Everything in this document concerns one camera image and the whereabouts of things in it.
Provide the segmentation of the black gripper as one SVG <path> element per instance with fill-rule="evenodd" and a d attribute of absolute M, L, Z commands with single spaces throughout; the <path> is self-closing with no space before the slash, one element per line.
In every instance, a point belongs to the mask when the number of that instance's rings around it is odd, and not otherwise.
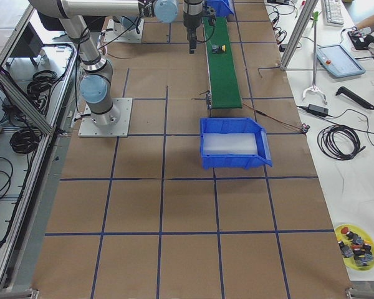
<path fill-rule="evenodd" d="M 196 30 L 202 24 L 203 18 L 207 18 L 208 24 L 214 28 L 215 18 L 212 15 L 204 14 L 203 12 L 200 12 L 199 14 L 190 14 L 187 12 L 183 13 L 183 25 L 185 26 L 187 32 L 187 41 L 189 42 L 190 54 L 195 53 L 197 42 L 208 42 L 214 34 L 214 29 L 212 29 L 212 32 L 208 37 L 205 38 L 205 40 L 198 40 Z"/>

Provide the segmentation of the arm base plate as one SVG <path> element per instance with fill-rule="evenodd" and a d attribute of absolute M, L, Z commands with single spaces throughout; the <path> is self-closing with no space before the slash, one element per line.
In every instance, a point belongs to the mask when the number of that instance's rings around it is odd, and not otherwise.
<path fill-rule="evenodd" d="M 104 42 L 108 43 L 111 40 L 113 40 L 114 42 L 141 44 L 143 35 L 143 25 L 144 20 L 141 19 L 140 25 L 137 29 L 128 31 L 127 29 L 125 30 L 122 27 L 120 21 L 110 19 L 108 22 L 107 29 L 105 31 Z"/>
<path fill-rule="evenodd" d="M 112 98 L 112 101 L 112 109 L 102 115 L 92 113 L 90 107 L 86 104 L 85 113 L 90 114 L 90 116 L 82 118 L 79 127 L 79 137 L 128 137 L 133 98 Z"/>

